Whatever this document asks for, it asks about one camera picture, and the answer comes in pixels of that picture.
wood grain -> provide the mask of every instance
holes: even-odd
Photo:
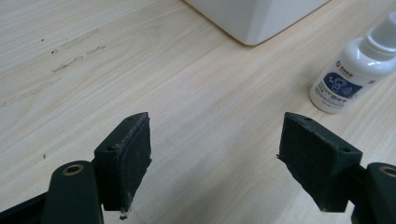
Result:
[[[396,76],[339,115],[308,97],[341,48],[395,9],[332,0],[253,48],[179,0],[2,1],[0,210],[148,111],[153,162],[123,223],[349,223],[352,205],[319,212],[276,159],[283,114],[319,121],[363,166],[396,164]]]

wooden table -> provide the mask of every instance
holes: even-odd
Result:
[[[332,0],[246,47],[180,0],[0,3],[0,210],[48,189],[51,173],[124,118],[151,117],[152,164],[129,218],[106,223],[349,223],[319,212],[276,158],[286,111],[396,164],[396,74],[348,111],[308,89],[394,0]]]

blue label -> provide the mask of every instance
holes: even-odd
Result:
[[[324,83],[332,92],[347,99],[352,98],[361,89],[361,86],[346,81],[336,73],[327,74]]]

white plastic bottle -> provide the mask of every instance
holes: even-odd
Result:
[[[312,86],[312,103],[338,113],[396,69],[396,11],[364,38],[354,39]]]

white bottle cap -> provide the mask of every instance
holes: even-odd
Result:
[[[396,11],[390,13],[367,34],[373,47],[385,54],[396,55]]]

